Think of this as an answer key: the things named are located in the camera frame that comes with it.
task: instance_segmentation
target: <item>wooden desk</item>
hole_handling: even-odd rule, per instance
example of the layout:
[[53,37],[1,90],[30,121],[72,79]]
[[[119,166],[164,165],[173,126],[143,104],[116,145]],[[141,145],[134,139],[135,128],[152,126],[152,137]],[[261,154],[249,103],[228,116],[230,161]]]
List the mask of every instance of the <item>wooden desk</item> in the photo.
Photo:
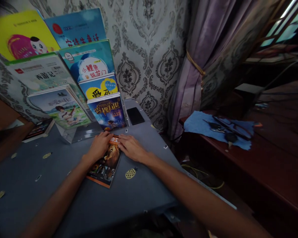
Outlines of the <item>wooden desk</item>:
[[[269,96],[269,100],[279,96]],[[290,119],[280,121],[269,115],[276,113],[274,104],[269,103],[265,114],[250,113],[249,118],[263,127],[255,129],[249,151],[235,146],[228,150],[227,143],[195,133],[184,133],[178,146],[182,153],[223,179],[274,237],[298,237],[298,134],[291,130],[294,124]]]

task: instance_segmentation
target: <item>blue rag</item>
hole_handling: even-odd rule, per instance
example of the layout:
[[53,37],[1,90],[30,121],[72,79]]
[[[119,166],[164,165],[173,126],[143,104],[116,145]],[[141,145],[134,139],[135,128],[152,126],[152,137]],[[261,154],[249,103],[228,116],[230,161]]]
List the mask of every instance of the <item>blue rag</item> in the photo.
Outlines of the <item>blue rag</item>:
[[[205,114],[201,111],[194,111],[192,115],[189,116],[189,118],[185,121],[184,131],[202,134],[204,136],[211,137],[218,141],[227,143],[227,140],[224,137],[224,133],[211,131],[210,125],[204,120],[219,124],[217,121],[213,119],[212,115]],[[254,135],[253,126],[255,122],[237,120],[231,121],[248,130],[251,133],[251,135]],[[238,140],[235,143],[233,143],[233,145],[238,146],[244,150],[250,150],[252,142],[250,140],[244,140],[243,138],[238,136]]]

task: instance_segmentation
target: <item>gray tablecloth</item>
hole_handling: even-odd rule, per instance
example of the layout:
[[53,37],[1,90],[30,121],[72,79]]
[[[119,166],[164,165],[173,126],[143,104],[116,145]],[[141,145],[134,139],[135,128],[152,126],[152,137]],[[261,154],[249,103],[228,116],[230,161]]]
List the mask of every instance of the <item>gray tablecloth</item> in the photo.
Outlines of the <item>gray tablecloth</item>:
[[[125,100],[126,108],[141,107],[133,99]],[[165,142],[151,126],[144,111],[144,123],[128,127],[148,150],[170,165],[181,169],[176,158],[164,149]],[[114,131],[119,135],[125,129]],[[16,237],[35,216],[43,204],[61,184],[85,154],[93,139],[71,145],[61,140],[56,126],[46,138],[22,143],[15,158],[0,164],[0,237]],[[126,179],[125,173],[137,167],[135,177]],[[122,155],[110,189],[84,179],[66,213],[56,237],[79,237],[150,210],[163,210],[176,205],[176,199],[144,165]]]

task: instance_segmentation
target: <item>smartphone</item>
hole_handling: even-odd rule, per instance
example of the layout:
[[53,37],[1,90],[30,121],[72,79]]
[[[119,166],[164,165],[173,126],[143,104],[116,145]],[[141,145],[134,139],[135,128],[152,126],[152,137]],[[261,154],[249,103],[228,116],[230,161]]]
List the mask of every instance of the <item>smartphone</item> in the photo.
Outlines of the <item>smartphone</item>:
[[145,122],[145,120],[143,119],[142,115],[140,114],[138,108],[136,108],[136,107],[127,109],[127,114],[128,114],[131,124],[133,124],[133,125]]

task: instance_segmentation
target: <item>children's book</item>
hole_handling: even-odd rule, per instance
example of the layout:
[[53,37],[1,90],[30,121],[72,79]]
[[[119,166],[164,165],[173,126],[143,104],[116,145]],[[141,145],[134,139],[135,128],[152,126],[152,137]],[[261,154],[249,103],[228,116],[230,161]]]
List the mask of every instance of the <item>children's book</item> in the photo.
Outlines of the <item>children's book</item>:
[[31,94],[28,99],[64,129],[91,123],[82,104],[68,84]]
[[50,130],[52,129],[55,121],[50,118],[45,121],[37,123],[33,130],[23,139],[23,143],[39,139],[49,135]]
[[7,60],[23,59],[59,49],[37,11],[0,17],[0,53]]
[[88,100],[87,104],[103,130],[112,131],[127,126],[120,93]]
[[109,147],[104,157],[98,160],[94,167],[87,173],[86,178],[110,188],[116,168],[122,154],[118,148],[118,136],[114,135],[109,141]]
[[59,54],[78,83],[115,72],[109,40],[62,49]]
[[55,52],[6,62],[6,65],[11,74],[29,88],[30,93],[70,84],[84,108],[88,109],[84,94]]
[[88,100],[118,93],[115,73],[94,79],[80,81],[80,88]]
[[45,19],[61,49],[106,39],[99,8]]

